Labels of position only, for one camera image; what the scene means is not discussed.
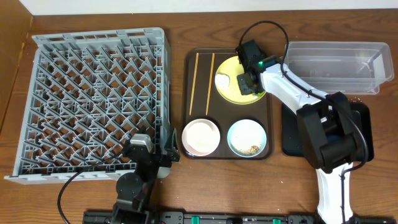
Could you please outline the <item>white tissue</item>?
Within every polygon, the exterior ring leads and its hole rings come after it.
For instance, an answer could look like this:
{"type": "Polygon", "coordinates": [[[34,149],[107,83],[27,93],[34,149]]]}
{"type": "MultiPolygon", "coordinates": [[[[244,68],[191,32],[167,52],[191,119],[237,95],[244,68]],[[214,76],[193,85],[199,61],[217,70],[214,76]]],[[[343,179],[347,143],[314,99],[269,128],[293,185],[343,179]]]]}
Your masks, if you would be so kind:
{"type": "Polygon", "coordinates": [[[225,74],[216,74],[215,85],[219,91],[226,91],[229,89],[230,78],[225,74]]]}

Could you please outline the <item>light blue bowl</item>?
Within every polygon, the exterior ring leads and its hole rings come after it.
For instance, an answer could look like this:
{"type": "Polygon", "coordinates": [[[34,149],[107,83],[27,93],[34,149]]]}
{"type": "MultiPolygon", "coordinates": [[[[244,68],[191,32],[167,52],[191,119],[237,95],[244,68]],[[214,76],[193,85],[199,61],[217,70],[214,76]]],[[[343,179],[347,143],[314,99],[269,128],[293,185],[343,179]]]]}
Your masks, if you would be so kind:
{"type": "Polygon", "coordinates": [[[227,143],[231,151],[239,157],[253,158],[258,156],[267,144],[267,134],[260,123],[251,119],[241,119],[228,130],[227,143]],[[259,146],[260,150],[253,156],[245,156],[239,152],[249,146],[259,146]]]}

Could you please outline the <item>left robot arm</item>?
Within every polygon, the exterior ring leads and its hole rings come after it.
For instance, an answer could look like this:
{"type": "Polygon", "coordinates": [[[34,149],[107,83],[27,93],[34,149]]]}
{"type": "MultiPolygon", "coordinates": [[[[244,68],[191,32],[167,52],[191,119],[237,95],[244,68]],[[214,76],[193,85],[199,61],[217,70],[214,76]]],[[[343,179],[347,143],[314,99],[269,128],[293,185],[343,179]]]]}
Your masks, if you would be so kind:
{"type": "Polygon", "coordinates": [[[180,160],[177,131],[174,129],[165,146],[155,151],[148,134],[140,129],[125,141],[122,155],[136,163],[134,172],[123,174],[116,183],[118,197],[110,223],[158,223],[159,217],[149,209],[149,201],[157,179],[167,177],[173,162],[180,160]]]}

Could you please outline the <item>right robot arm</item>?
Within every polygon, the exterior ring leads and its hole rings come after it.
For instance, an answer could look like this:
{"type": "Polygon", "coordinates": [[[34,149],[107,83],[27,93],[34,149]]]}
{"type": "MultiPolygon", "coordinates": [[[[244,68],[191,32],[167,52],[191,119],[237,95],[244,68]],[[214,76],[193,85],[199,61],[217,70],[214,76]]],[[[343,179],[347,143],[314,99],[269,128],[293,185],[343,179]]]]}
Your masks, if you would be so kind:
{"type": "Polygon", "coordinates": [[[317,172],[319,217],[324,223],[353,223],[349,175],[367,163],[369,149],[346,95],[310,86],[254,40],[239,43],[236,52],[244,69],[238,75],[241,94],[270,93],[296,115],[303,156],[317,172]]]}

